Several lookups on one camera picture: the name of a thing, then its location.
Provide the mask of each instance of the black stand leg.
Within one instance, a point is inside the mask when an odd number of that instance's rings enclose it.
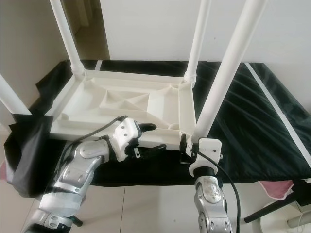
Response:
[[[297,196],[295,193],[291,193],[289,195],[287,195],[287,198],[284,200],[277,200],[276,202],[272,203],[271,205],[268,205],[267,207],[264,207],[263,209],[253,213],[250,216],[247,216],[246,218],[244,218],[244,221],[246,223],[252,222],[262,216],[265,216],[275,210],[278,210],[282,207],[284,207],[285,205],[288,205],[294,201],[297,200]]]
[[[71,216],[70,219],[72,220],[72,223],[77,227],[81,227],[83,225],[83,221],[78,219],[76,216]]]

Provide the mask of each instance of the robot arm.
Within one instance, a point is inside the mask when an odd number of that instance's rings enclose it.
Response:
[[[188,147],[191,146],[191,153],[195,154],[189,173],[196,179],[194,202],[199,212],[200,233],[229,233],[232,230],[226,212],[225,196],[215,177],[218,169],[195,153],[199,151],[218,163],[222,144],[217,139],[209,138],[201,138],[197,145],[192,145],[189,139],[187,144]]]
[[[31,224],[23,233],[68,233],[73,224],[72,217],[80,209],[87,189],[94,177],[95,169],[111,158],[123,161],[129,149],[135,151],[141,133],[154,130],[153,124],[138,125],[126,118],[115,129],[112,138],[82,142],[74,151],[72,161],[65,166],[49,192],[42,197]],[[195,154],[189,172],[196,179],[195,205],[199,212],[200,233],[229,233],[231,225],[225,209],[225,196],[218,186],[215,174],[218,169],[201,155],[214,162],[220,159],[221,142],[217,139],[201,138],[198,145],[187,141],[186,153]]]
[[[142,132],[155,128],[153,124],[138,125],[136,121],[126,118],[115,129],[112,138],[105,136],[98,141],[80,143],[71,162],[43,195],[31,224],[22,232],[68,233],[73,223],[72,216],[80,209],[95,169],[111,157],[123,161],[128,156],[126,151],[138,146]]]

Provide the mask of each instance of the black cloth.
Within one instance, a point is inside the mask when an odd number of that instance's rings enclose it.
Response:
[[[96,61],[83,61],[94,69]],[[200,62],[193,89],[195,114],[198,119],[219,62]],[[278,102],[283,113],[311,153],[311,117],[264,64],[252,64],[261,80]],[[101,70],[165,76],[183,76],[187,62],[104,61]],[[71,77],[69,61],[61,62],[37,84],[41,98],[31,107],[42,116]],[[264,95],[245,64],[241,64],[208,135],[222,142],[219,162],[236,183],[258,180],[281,181],[311,177],[311,169],[295,145],[283,122]],[[59,151],[50,151],[59,158]],[[126,160],[100,165],[93,185],[180,185],[193,184],[189,165],[180,164],[178,151],[145,159]],[[220,179],[227,183],[220,172]]]
[[[14,115],[16,124],[4,144],[15,171],[12,185],[26,198],[42,194],[53,176],[65,141],[49,139],[51,116]]]

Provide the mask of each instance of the pink cloth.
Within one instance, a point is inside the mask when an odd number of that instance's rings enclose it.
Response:
[[[293,186],[293,181],[259,181],[267,195],[276,200],[284,200]]]

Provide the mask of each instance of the white mounting bracket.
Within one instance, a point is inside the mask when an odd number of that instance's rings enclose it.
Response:
[[[220,159],[220,151],[222,148],[222,143],[218,139],[211,139],[211,138],[201,138],[199,140],[199,151],[206,155],[208,158],[212,159],[215,163],[219,162]],[[189,166],[189,173],[191,176],[194,176],[193,171],[197,169],[198,167],[211,167],[214,169],[215,174],[218,172],[218,168],[213,165],[210,161],[207,159],[203,158],[201,155],[197,155],[194,163],[192,163]]]
[[[126,118],[115,129],[113,137],[109,140],[119,162],[126,159],[125,148],[129,145],[129,142],[134,138],[138,139],[140,136],[141,133],[138,131],[137,122],[131,118]]]

